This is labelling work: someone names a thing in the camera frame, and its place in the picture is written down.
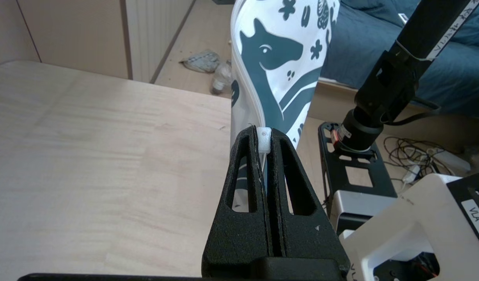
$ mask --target label sticker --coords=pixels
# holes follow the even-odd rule
[[[399,13],[399,18],[401,19],[402,23],[405,25],[408,22],[408,16],[406,14]]]
[[[461,11],[461,14],[455,19],[453,24],[449,27],[449,29],[446,31],[444,36],[439,40],[439,42],[436,44],[434,49],[430,51],[429,55],[427,55],[427,59],[435,59],[439,53],[441,53],[441,50],[446,46],[446,44],[449,42],[451,37],[461,28],[465,20],[470,16],[470,14],[477,8],[479,5],[479,0],[471,0],[468,2],[466,7]]]
[[[470,218],[473,226],[475,226],[475,229],[477,229],[477,232],[479,233],[479,206],[475,204],[473,199],[463,201],[461,205]]]
[[[338,139],[340,139],[341,141],[343,140],[344,136],[348,137],[349,139],[352,136],[352,134],[343,125],[340,126],[337,132],[338,132]]]

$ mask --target white plastic clip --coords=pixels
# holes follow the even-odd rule
[[[257,137],[259,138],[259,153],[270,153],[270,135],[271,128],[257,127]]]

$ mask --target plastic bottle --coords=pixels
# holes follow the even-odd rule
[[[222,94],[226,86],[231,84],[231,80],[231,61],[220,62],[213,74],[210,92],[215,95]]]

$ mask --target white plastic part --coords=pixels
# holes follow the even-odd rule
[[[434,152],[434,158],[443,162],[444,164],[448,165],[449,167],[459,170],[464,174],[470,171],[470,163],[459,158],[458,156],[450,153],[449,151],[441,151],[440,149],[436,149]]]
[[[416,175],[420,172],[420,166],[414,165],[409,168],[406,174],[402,177],[403,183],[412,183],[416,179]]]
[[[431,280],[479,280],[479,240],[446,186],[459,178],[429,174],[389,208],[340,241],[352,264],[347,280],[372,281],[384,261],[433,251],[440,273]]]
[[[259,153],[270,153],[270,134],[271,128],[257,127],[257,137],[259,138]]]

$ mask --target black metal bracket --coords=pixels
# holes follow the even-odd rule
[[[271,152],[266,157],[267,188],[257,143],[257,130],[251,126],[239,133],[232,147],[203,252],[202,276],[342,280],[349,270],[349,259],[291,141],[272,129]],[[232,201],[243,157],[247,158],[249,212],[235,212]]]
[[[373,143],[368,151],[357,153],[347,151],[338,142],[333,142],[331,133],[337,130],[338,123],[323,123],[318,129],[319,151],[321,154],[321,167],[323,174],[323,186],[325,189],[325,203],[328,217],[332,215],[332,204],[334,194],[338,190],[357,192],[363,194],[374,194],[379,196],[397,198],[394,186],[388,176],[387,169],[378,150],[376,143]],[[366,169],[373,187],[362,185],[353,185],[347,176],[346,167]],[[340,234],[343,229],[357,229],[364,224],[370,217],[359,215],[349,215],[341,217],[344,224],[339,224],[335,229]]]

